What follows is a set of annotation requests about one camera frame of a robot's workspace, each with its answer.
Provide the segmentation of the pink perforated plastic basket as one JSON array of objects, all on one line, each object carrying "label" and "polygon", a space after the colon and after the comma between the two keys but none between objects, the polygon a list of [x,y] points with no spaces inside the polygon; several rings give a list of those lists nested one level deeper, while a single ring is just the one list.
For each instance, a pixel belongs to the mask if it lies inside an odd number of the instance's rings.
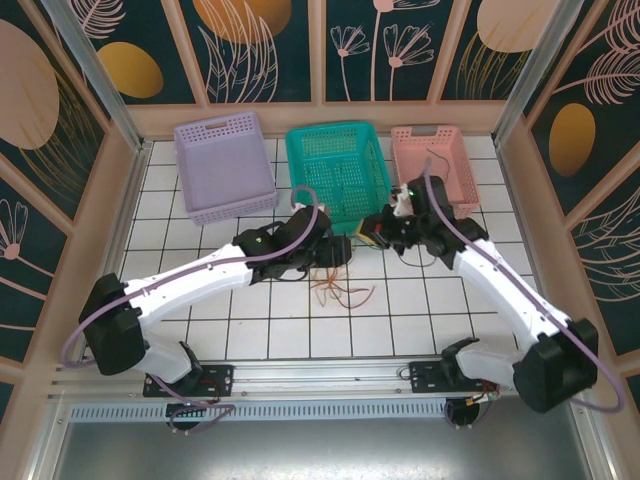
[{"label": "pink perforated plastic basket", "polygon": [[401,184],[422,174],[431,160],[457,219],[468,217],[480,204],[477,183],[461,130],[454,125],[397,126],[391,129],[392,158]]}]

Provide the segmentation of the teal perforated plastic basket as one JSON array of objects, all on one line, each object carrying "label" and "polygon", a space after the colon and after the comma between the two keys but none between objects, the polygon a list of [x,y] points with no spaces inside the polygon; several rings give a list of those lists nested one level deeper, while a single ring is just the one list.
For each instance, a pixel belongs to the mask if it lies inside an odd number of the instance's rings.
[{"label": "teal perforated plastic basket", "polygon": [[333,231],[353,235],[388,203],[391,180],[374,126],[342,122],[306,126],[285,136],[291,185],[312,188],[329,209]]}]

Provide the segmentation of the lavender perforated plastic basket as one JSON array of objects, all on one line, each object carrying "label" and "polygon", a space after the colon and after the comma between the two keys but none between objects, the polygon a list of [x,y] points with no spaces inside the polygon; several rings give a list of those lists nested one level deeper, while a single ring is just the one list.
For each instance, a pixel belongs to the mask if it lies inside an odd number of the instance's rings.
[{"label": "lavender perforated plastic basket", "polygon": [[275,177],[255,112],[178,125],[174,146],[186,214],[194,224],[276,207]]}]

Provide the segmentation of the dark panel with beige circle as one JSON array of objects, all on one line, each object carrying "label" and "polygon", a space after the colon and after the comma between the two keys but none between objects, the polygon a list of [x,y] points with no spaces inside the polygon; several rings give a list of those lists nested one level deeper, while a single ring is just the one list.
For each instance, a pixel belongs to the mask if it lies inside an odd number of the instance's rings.
[{"label": "dark panel with beige circle", "polygon": [[483,43],[478,13],[484,3],[471,0],[441,100],[506,100],[531,54],[499,52]]}]

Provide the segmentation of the dark panel with flower drawings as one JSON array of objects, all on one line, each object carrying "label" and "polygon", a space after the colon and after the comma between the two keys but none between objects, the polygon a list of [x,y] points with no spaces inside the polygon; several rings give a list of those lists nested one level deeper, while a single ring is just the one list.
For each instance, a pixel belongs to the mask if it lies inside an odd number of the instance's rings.
[{"label": "dark panel with flower drawings", "polygon": [[326,0],[325,100],[427,98],[454,0]]}]

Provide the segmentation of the dark panel with leaf drawing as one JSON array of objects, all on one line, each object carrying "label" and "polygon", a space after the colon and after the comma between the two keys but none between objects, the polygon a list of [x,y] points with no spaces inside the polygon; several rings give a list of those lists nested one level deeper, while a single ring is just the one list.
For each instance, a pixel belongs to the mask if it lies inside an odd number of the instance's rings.
[{"label": "dark panel with leaf drawing", "polygon": [[211,104],[311,100],[308,0],[178,0]]}]

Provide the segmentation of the grey metal plate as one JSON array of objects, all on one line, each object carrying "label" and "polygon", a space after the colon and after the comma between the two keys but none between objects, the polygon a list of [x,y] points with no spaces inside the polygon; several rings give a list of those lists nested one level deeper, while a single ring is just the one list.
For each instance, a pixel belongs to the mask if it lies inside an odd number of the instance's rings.
[{"label": "grey metal plate", "polygon": [[507,398],[466,428],[441,418],[79,423],[51,408],[20,480],[630,480],[602,418]]}]

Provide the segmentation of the dark panel with orange oval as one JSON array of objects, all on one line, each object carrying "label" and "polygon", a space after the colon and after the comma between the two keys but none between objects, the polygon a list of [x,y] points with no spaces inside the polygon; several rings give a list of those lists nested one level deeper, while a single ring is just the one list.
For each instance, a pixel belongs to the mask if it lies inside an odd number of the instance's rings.
[{"label": "dark panel with orange oval", "polygon": [[67,0],[127,105],[193,104],[161,0]]}]

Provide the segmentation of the aluminium table edge rail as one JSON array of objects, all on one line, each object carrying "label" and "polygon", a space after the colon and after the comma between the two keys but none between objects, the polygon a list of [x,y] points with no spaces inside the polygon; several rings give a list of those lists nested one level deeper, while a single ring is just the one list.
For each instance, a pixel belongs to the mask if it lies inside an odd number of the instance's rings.
[{"label": "aluminium table edge rail", "polygon": [[500,146],[499,154],[541,292],[550,303],[567,311],[561,268],[556,263],[562,246],[558,205],[541,158],[527,138],[510,138]]},{"label": "aluminium table edge rail", "polygon": [[119,270],[152,147],[152,142],[143,139],[132,158],[121,202],[114,220],[111,238],[99,271],[100,275],[118,272]]}]

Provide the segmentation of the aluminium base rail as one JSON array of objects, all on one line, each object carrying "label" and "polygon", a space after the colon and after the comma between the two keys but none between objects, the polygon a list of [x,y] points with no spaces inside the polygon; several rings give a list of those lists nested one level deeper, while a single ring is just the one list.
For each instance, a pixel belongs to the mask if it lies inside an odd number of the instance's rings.
[{"label": "aluminium base rail", "polygon": [[[412,394],[408,365],[414,357],[233,361],[225,402],[365,399]],[[56,368],[47,398],[68,402],[142,401],[145,375],[101,375],[95,366]]]}]

